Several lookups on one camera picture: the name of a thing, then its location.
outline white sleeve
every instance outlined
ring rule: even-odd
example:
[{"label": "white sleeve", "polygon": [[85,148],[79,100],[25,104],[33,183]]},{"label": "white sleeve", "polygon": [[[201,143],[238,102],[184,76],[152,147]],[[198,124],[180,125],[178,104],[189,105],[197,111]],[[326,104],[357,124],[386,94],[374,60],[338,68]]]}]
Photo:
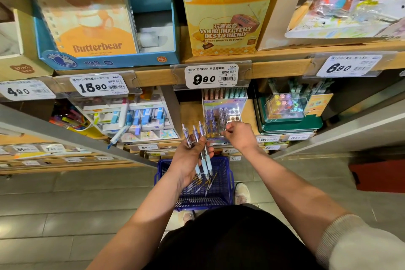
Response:
[{"label": "white sleeve", "polygon": [[358,216],[345,215],[325,230],[316,259],[330,270],[404,270],[405,243]]}]

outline price label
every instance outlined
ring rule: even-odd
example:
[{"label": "price label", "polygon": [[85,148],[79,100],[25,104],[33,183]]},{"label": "price label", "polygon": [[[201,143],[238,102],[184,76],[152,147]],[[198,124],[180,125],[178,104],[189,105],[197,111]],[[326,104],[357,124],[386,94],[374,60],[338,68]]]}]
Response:
[{"label": "price label", "polygon": [[185,84],[189,89],[223,88],[238,83],[236,63],[190,65],[184,69]]},{"label": "price label", "polygon": [[96,156],[96,158],[101,161],[114,160],[114,157],[111,156]]},{"label": "price label", "polygon": [[22,161],[23,165],[41,165],[38,161],[36,160],[27,160],[27,161]]},{"label": "price label", "polygon": [[2,147],[0,147],[0,155],[8,155],[8,153]]},{"label": "price label", "polygon": [[239,153],[239,151],[236,148],[226,148],[225,150],[222,150],[222,152],[226,154]]},{"label": "price label", "polygon": [[140,144],[138,148],[140,150],[158,150],[159,146],[157,144]]},{"label": "price label", "polygon": [[15,151],[18,153],[40,152],[40,150],[35,145],[13,145],[13,149],[15,149]]},{"label": "price label", "polygon": [[150,156],[165,156],[166,153],[150,153]]},{"label": "price label", "polygon": [[382,54],[330,56],[316,74],[317,77],[358,77],[367,74]]},{"label": "price label", "polygon": [[85,97],[128,94],[121,75],[83,75],[69,78],[76,90]]},{"label": "price label", "polygon": [[288,137],[288,141],[300,141],[306,140],[311,136],[311,133],[308,134],[293,134]]},{"label": "price label", "polygon": [[56,98],[48,86],[40,80],[15,80],[0,82],[0,93],[11,101]]},{"label": "price label", "polygon": [[41,145],[41,148],[46,153],[63,153],[66,151],[62,144]]},{"label": "price label", "polygon": [[81,158],[79,157],[71,157],[71,158],[65,158],[66,162],[82,162]]},{"label": "price label", "polygon": [[266,145],[265,150],[279,150],[281,145]]},{"label": "price label", "polygon": [[257,137],[257,142],[262,143],[262,142],[278,142],[280,140],[280,135],[269,135],[266,137]]}]

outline blue display box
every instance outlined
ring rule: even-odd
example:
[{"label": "blue display box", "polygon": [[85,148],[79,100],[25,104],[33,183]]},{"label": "blue display box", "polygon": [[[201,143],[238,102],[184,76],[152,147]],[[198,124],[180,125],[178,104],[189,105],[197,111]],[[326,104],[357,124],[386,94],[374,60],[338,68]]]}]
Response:
[{"label": "blue display box", "polygon": [[154,51],[156,48],[142,48],[138,54],[117,56],[79,57],[59,52],[48,32],[41,13],[34,10],[36,46],[39,58],[55,70],[132,68],[135,66],[164,65],[180,63],[180,25],[174,0],[128,0],[138,32],[143,30],[169,30],[170,36],[159,36],[164,47],[174,49]]}]

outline sneaker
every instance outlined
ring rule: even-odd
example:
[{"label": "sneaker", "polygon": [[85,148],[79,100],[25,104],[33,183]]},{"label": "sneaker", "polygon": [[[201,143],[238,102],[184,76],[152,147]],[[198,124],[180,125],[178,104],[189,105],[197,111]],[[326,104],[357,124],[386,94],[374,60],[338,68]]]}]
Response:
[{"label": "sneaker", "polygon": [[180,226],[184,226],[186,222],[194,220],[194,213],[193,211],[180,211],[179,212],[179,224]]},{"label": "sneaker", "polygon": [[246,203],[250,203],[250,192],[247,186],[240,182],[235,188],[235,204],[241,205]]}]

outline forearm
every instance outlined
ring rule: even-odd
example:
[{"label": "forearm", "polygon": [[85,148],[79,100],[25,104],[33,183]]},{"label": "forearm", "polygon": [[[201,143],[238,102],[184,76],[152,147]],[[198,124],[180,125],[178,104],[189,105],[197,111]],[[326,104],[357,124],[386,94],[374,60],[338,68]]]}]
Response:
[{"label": "forearm", "polygon": [[159,246],[180,192],[178,178],[167,172],[88,270],[143,268]]},{"label": "forearm", "polygon": [[245,157],[270,191],[274,201],[305,245],[316,252],[325,229],[348,213],[327,194],[272,160],[259,147]]}]

